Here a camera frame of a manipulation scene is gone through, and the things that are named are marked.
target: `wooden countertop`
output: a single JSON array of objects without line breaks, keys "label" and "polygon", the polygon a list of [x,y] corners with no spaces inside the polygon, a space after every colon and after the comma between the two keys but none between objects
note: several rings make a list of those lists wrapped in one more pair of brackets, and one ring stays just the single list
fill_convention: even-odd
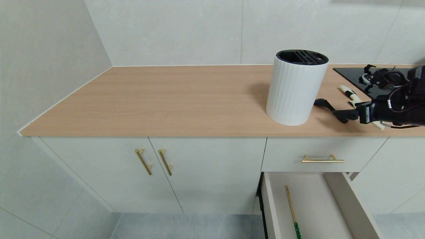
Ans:
[{"label": "wooden countertop", "polygon": [[[327,99],[336,109],[351,109],[337,87],[355,87],[332,68],[363,66],[330,65],[317,98]],[[316,107],[303,125],[276,123],[265,112],[272,67],[114,67],[20,133],[69,137],[425,136],[425,127],[380,131],[359,121],[342,124],[327,109]],[[356,92],[362,100],[369,99]]]}]

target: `open drawer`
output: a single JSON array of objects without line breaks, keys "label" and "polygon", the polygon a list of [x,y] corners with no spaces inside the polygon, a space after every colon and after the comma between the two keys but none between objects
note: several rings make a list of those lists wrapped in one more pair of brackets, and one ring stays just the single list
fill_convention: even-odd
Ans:
[{"label": "open drawer", "polygon": [[345,173],[265,172],[261,208],[269,239],[297,238],[286,185],[303,239],[383,239]]}]

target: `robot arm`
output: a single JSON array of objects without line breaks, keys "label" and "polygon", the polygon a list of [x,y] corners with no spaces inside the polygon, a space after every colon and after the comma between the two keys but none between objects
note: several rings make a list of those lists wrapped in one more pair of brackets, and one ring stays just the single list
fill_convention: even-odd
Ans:
[{"label": "robot arm", "polygon": [[369,102],[357,103],[354,110],[333,111],[339,120],[353,120],[353,116],[357,116],[362,124],[373,121],[391,122],[396,125],[391,126],[392,128],[425,125],[425,65],[411,68],[407,77],[394,69],[380,69],[369,74],[367,80],[370,87],[385,89],[390,93],[379,95]]}]

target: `cabinet door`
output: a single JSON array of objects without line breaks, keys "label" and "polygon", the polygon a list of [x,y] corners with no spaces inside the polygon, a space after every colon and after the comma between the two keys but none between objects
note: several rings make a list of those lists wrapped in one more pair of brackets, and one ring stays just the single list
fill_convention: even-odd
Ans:
[{"label": "cabinet door", "polygon": [[425,188],[413,196],[393,213],[417,213],[425,212]]},{"label": "cabinet door", "polygon": [[[43,141],[118,212],[181,213],[148,138],[57,138]],[[149,175],[135,153],[152,164]]]},{"label": "cabinet door", "polygon": [[252,214],[266,138],[150,141],[156,153],[165,149],[164,158],[173,165],[167,177],[183,212]]},{"label": "cabinet door", "polygon": [[[267,139],[263,172],[360,172],[387,138],[322,137]],[[344,162],[302,162],[329,159]]]},{"label": "cabinet door", "polygon": [[425,187],[425,138],[389,138],[353,180],[372,213],[391,213]]}]

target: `green chopstick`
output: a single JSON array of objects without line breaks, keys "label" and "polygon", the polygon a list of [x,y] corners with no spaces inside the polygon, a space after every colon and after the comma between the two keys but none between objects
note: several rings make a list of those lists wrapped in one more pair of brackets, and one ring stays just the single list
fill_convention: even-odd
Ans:
[{"label": "green chopstick", "polygon": [[289,193],[288,186],[285,186],[286,195],[288,196],[289,208],[291,209],[292,220],[294,221],[295,233],[297,234],[297,239],[301,239],[300,228],[298,227],[297,218],[295,217],[294,207],[292,206],[291,194]]}]

